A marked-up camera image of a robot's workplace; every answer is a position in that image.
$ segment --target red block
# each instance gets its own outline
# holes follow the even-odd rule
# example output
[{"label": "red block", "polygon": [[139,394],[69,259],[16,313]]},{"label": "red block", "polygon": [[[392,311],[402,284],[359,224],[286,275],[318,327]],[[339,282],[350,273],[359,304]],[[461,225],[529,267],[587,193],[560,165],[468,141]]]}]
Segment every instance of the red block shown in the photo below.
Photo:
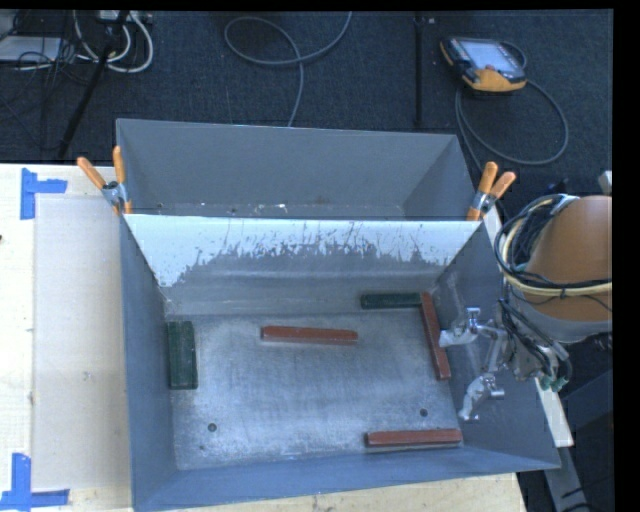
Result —
[{"label": "red block", "polygon": [[457,428],[435,430],[393,430],[369,432],[367,446],[372,448],[400,446],[455,446],[462,442],[462,432]]},{"label": "red block", "polygon": [[429,351],[431,352],[433,368],[436,371],[436,378],[438,380],[447,380],[451,378],[451,368],[449,367],[447,353],[440,346],[440,323],[433,306],[433,299],[430,293],[422,293],[421,297],[420,314]]},{"label": "red block", "polygon": [[263,340],[269,341],[318,343],[323,345],[355,345],[358,339],[358,333],[347,329],[267,325],[262,328],[260,337]]}]

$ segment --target handheld device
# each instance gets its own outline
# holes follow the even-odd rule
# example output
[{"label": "handheld device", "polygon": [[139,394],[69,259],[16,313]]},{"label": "handheld device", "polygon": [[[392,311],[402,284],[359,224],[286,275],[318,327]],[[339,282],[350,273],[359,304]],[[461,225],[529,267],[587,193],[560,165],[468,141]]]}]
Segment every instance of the handheld device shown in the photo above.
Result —
[{"label": "handheld device", "polygon": [[518,60],[492,39],[446,37],[440,41],[440,49],[453,70],[475,91],[509,93],[527,83]]}]

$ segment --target gray bin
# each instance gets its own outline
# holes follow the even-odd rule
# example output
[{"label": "gray bin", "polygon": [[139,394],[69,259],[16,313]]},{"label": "gray bin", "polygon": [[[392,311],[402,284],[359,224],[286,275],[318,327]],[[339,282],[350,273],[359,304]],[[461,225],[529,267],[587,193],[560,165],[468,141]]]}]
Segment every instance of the gray bin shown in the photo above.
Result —
[{"label": "gray bin", "polygon": [[[487,343],[436,378],[418,308],[442,329],[493,316],[500,274],[454,135],[120,119],[134,213],[121,221],[137,511],[560,465],[533,382],[497,376],[480,421],[456,411]],[[171,390],[166,323],[193,323],[199,385]],[[266,343],[265,325],[344,328],[353,346]],[[372,431],[459,428],[454,448],[373,452]]]}]

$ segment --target blue tape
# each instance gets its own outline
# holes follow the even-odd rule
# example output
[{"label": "blue tape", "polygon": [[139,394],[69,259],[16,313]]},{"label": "blue tape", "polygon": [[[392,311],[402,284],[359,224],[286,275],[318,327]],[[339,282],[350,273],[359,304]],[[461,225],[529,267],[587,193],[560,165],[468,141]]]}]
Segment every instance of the blue tape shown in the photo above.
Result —
[{"label": "blue tape", "polygon": [[36,194],[63,194],[66,190],[65,180],[38,181],[37,173],[23,167],[20,219],[33,219],[36,216]]},{"label": "blue tape", "polygon": [[69,489],[51,492],[31,492],[31,459],[21,453],[12,455],[11,490],[3,491],[0,510],[31,512],[32,507],[66,505]]}]

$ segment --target dark green block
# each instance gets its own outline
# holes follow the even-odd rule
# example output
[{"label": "dark green block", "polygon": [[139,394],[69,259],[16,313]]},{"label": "dark green block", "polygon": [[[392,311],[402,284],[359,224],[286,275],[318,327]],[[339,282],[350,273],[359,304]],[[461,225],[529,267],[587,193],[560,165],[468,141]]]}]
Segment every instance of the dark green block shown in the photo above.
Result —
[{"label": "dark green block", "polygon": [[420,304],[419,293],[371,293],[360,296],[362,309],[413,308]]},{"label": "dark green block", "polygon": [[189,321],[167,322],[169,335],[169,387],[196,389],[198,365],[193,324]]}]

